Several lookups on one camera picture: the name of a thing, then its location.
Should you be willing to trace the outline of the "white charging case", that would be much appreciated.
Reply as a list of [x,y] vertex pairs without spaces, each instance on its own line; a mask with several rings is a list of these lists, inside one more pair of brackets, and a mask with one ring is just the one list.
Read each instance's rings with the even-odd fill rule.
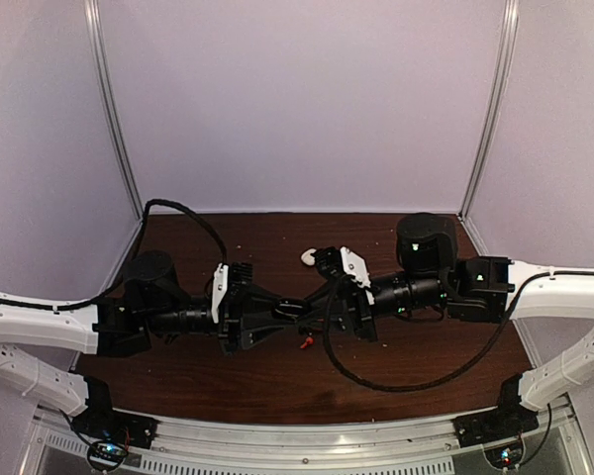
[[312,267],[315,265],[315,257],[314,257],[314,253],[317,251],[317,249],[315,248],[310,248],[305,250],[301,256],[300,256],[300,260],[301,262],[309,267]]

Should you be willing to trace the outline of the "black charging case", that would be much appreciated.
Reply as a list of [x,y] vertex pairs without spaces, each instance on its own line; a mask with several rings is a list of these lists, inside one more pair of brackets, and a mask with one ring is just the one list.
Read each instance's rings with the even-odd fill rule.
[[296,322],[311,312],[311,305],[300,299],[281,298],[273,304],[272,315],[275,319]]

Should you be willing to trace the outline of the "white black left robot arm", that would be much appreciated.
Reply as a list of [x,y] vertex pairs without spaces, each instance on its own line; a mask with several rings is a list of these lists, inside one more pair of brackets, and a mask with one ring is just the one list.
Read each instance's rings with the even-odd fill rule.
[[112,439],[122,431],[108,385],[62,371],[24,351],[52,346],[99,357],[130,357],[151,348],[153,336],[214,335],[231,354],[296,324],[307,303],[282,298],[252,282],[247,263],[221,263],[211,291],[192,296],[178,283],[173,262],[162,251],[132,261],[119,298],[102,294],[87,301],[17,299],[0,293],[0,379],[22,396],[62,411],[78,428]]

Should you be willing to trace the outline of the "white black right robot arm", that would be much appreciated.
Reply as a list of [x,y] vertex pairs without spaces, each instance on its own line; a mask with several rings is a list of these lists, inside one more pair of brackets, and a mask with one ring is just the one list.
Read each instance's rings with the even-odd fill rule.
[[[365,260],[346,246],[311,248],[301,255],[328,281],[322,319],[325,352],[348,380],[384,393],[434,389],[477,365],[516,320],[585,318],[594,323],[594,269],[553,267],[507,257],[457,256],[455,228],[445,217],[416,213],[396,227],[397,273],[373,277]],[[332,348],[333,325],[349,323],[363,339],[374,340],[375,320],[392,314],[409,320],[414,311],[436,307],[462,322],[492,324],[494,333],[467,362],[447,375],[414,385],[386,385],[349,370]],[[552,400],[594,380],[594,325],[577,343],[548,362],[505,380],[497,406],[478,416],[494,435],[531,427]]]

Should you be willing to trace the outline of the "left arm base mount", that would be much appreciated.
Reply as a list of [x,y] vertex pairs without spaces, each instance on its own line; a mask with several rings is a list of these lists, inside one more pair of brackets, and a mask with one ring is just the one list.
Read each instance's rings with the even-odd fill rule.
[[131,448],[150,449],[158,421],[123,411],[97,413],[87,409],[78,416],[62,414],[71,431],[86,445],[86,461],[98,472],[121,467]]

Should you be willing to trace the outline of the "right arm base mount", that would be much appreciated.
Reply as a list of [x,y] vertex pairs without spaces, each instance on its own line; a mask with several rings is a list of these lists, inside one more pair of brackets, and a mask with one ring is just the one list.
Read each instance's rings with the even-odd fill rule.
[[495,408],[459,416],[452,423],[461,448],[480,445],[486,462],[503,472],[523,465],[523,435],[539,427],[538,414],[526,409]]

